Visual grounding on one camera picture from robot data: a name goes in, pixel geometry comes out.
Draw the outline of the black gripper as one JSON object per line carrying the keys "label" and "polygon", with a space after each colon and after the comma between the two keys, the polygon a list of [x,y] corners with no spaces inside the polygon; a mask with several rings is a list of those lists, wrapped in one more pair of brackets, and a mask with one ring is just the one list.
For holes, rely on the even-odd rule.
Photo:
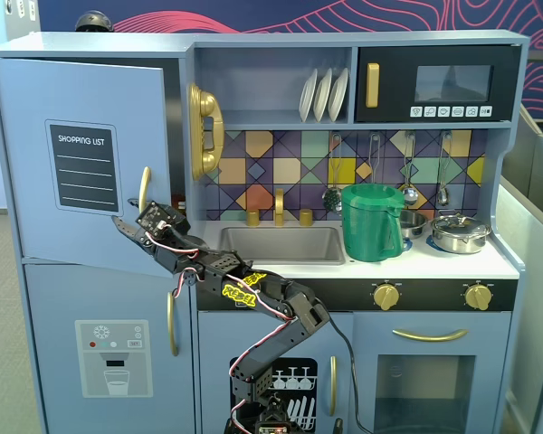
{"label": "black gripper", "polygon": [[129,241],[137,244],[154,260],[189,260],[191,246],[184,237],[190,230],[185,215],[171,206],[159,203],[142,203],[137,198],[129,198],[128,204],[142,212],[137,218],[139,228],[134,227],[118,216],[111,220],[116,229]]}

